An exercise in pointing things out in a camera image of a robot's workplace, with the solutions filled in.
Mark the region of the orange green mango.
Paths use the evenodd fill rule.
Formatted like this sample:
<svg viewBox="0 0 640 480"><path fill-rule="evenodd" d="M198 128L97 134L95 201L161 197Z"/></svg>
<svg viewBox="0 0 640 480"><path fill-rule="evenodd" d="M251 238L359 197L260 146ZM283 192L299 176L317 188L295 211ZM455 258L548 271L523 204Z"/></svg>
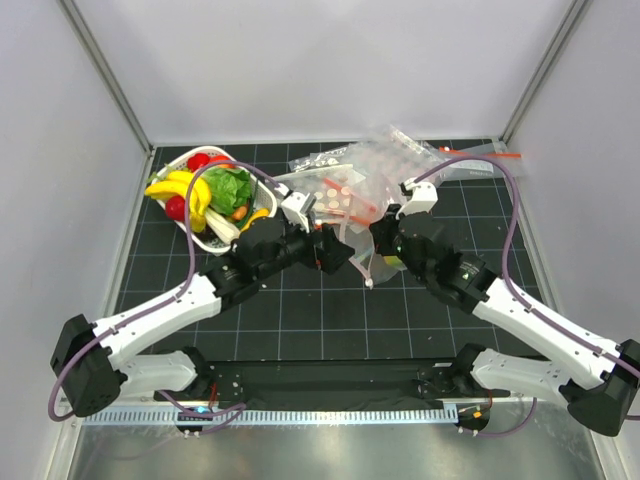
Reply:
<svg viewBox="0 0 640 480"><path fill-rule="evenodd" d="M384 261L388 266L396 270L403 271L406 269L403 261L398 256L384 256Z"/></svg>

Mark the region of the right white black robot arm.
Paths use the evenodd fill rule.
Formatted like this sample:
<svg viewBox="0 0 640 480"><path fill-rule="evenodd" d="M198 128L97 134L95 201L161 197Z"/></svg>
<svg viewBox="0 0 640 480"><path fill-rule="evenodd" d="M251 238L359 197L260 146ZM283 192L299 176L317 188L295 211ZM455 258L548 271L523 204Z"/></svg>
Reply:
<svg viewBox="0 0 640 480"><path fill-rule="evenodd" d="M467 345L450 372L457 393L522 393L565 408L581 425L608 437L633 418L637 341L617 343L569 321L478 256L457 250L429 213L406 215L393 205L370 231L376 252L397 256L440 302L498 326L542 356L531 360Z"/></svg>

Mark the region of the clear pink-dotted zip bag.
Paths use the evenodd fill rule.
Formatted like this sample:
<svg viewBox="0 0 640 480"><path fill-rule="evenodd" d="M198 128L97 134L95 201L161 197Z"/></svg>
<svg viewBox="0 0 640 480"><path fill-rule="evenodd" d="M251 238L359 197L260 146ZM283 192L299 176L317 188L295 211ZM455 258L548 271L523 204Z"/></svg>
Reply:
<svg viewBox="0 0 640 480"><path fill-rule="evenodd" d="M401 271L388 266L384 256L375 251L373 236L368 224L358 223L351 218L341 219L336 225L337 237L354 249L349 262L362 275L366 288L373 289L391 280Z"/></svg>

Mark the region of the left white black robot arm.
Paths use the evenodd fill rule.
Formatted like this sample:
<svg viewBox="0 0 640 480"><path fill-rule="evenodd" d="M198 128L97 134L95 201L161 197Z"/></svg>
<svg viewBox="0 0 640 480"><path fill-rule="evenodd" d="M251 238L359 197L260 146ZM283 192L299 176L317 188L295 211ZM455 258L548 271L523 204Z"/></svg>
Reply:
<svg viewBox="0 0 640 480"><path fill-rule="evenodd" d="M213 318L255 295L262 281L301 264L333 274L354 255L334 229L305 231L278 218L256 220L226 253L201 270L190 269L174 289L137 307L91 322L67 320L50 361L54 393L62 393L72 415L96 414L123 396L147 391L181 392L190 400L208 395L209 367L194 347L168 354L146 349L200 320Z"/></svg>

